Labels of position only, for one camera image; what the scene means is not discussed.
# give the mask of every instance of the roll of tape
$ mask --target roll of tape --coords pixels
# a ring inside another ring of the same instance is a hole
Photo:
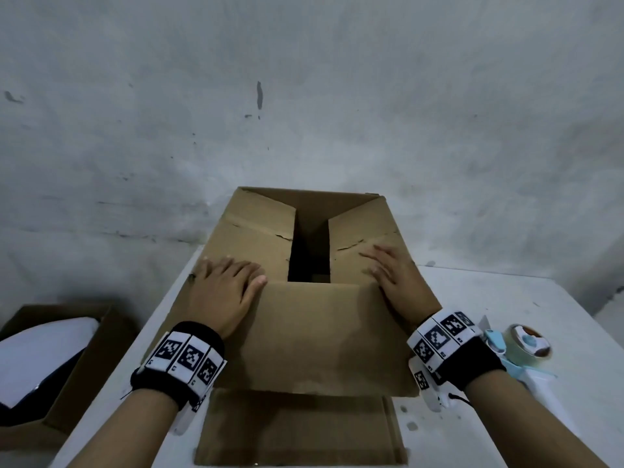
[[[518,323],[503,333],[507,359],[519,366],[538,366],[552,356],[552,347],[540,332]]]

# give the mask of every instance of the person's left hand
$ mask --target person's left hand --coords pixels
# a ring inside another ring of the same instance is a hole
[[[216,266],[201,260],[193,270],[188,316],[229,337],[249,311],[253,298],[267,278],[257,263],[223,258]]]

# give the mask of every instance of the wristband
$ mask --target wristband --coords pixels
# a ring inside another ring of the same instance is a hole
[[[504,370],[500,359],[481,341],[479,328],[463,313],[433,314],[412,333],[408,345],[425,367],[460,391],[476,377]]]
[[[154,389],[182,408],[198,406],[227,363],[218,333],[198,322],[180,322],[165,333],[130,378],[132,390]]]

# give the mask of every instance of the person's left arm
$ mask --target person's left arm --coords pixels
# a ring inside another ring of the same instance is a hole
[[[186,316],[202,323],[223,339],[242,321],[259,290],[267,283],[260,265],[232,258],[214,268],[203,260],[193,271]],[[69,468],[150,467],[178,413],[167,394],[138,389],[104,423],[76,455]]]

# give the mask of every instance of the forearm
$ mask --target forearm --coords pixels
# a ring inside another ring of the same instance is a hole
[[[506,372],[482,374],[464,393],[510,468],[606,467]]]
[[[151,389],[131,393],[69,464],[70,468],[152,466],[178,406]]]

